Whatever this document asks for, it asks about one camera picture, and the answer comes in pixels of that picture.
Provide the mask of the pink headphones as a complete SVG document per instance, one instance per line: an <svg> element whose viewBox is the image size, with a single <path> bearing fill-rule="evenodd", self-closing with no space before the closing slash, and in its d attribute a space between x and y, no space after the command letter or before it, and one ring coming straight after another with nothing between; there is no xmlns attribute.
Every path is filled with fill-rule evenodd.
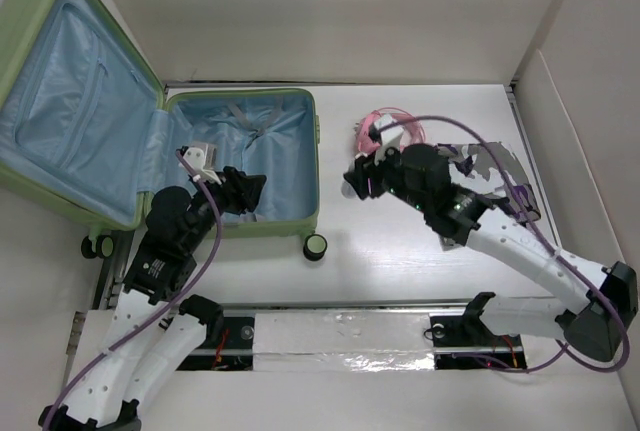
<svg viewBox="0 0 640 431"><path fill-rule="evenodd" d="M405 147L413 144L425 144L426 133L422 125L417 121L412 121L413 115L396 107L383 107L372 111L362 118L355 126L355 157L376 153L380 143L370 137L369 131L373 125L384 126L392 122L398 126L385 131L383 138L385 143L402 151Z"/></svg>

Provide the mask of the purple grey camouflage garment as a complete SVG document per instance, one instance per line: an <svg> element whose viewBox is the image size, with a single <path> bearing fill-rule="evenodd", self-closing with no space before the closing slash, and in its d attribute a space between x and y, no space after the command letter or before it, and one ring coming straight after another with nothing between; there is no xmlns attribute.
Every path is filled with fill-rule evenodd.
<svg viewBox="0 0 640 431"><path fill-rule="evenodd" d="M448 159L451 177L455 183L482 194L519 223L540 220L542 213L533 186L516 155L501 142L488 142L487 145L498 158L523 208L518 205L513 193L504 184L498 167L483 146L477 143L439 143L436 149Z"/></svg>

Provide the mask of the green suitcase with blue lining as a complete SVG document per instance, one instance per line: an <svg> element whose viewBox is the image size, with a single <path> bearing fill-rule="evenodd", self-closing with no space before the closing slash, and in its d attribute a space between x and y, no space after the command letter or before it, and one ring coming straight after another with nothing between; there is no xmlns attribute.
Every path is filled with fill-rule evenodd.
<svg viewBox="0 0 640 431"><path fill-rule="evenodd" d="M176 152L261 174L255 210L223 214L228 238L312 236L320 123L300 88L169 95L101 0L3 0L1 180L88 228L88 259L138 228L161 189L185 186Z"/></svg>

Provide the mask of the small white bottle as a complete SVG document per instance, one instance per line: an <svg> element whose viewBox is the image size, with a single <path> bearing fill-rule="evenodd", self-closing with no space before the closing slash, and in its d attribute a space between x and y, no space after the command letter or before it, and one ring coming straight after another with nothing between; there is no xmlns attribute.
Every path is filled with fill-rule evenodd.
<svg viewBox="0 0 640 431"><path fill-rule="evenodd" d="M359 199L358 193L346 182L341 187L341 193L346 199Z"/></svg>

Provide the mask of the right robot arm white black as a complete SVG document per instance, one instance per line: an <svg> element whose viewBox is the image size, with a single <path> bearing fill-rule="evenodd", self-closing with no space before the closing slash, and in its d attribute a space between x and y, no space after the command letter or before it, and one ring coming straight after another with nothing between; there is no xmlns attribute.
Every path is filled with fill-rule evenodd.
<svg viewBox="0 0 640 431"><path fill-rule="evenodd" d="M474 344L495 335L526 334L564 340L580 354L611 362L638 312L637 275L554 248L488 198L455 183L434 147L388 147L362 155L344 174L359 199L389 193L420 212L425 224L454 244L490 256L547 292L547 298L478 294L462 319Z"/></svg>

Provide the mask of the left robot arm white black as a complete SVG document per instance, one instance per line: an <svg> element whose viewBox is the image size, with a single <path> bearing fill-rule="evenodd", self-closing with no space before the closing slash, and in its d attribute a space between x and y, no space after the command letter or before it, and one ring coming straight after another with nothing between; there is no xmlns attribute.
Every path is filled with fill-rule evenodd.
<svg viewBox="0 0 640 431"><path fill-rule="evenodd" d="M154 196L101 352L43 410L42 429L141 429L181 362L222 338L222 306L191 291L204 273L194 252L219 230L222 214L255 210L266 178L225 167L217 178L192 174L191 181L194 194L171 186Z"/></svg>

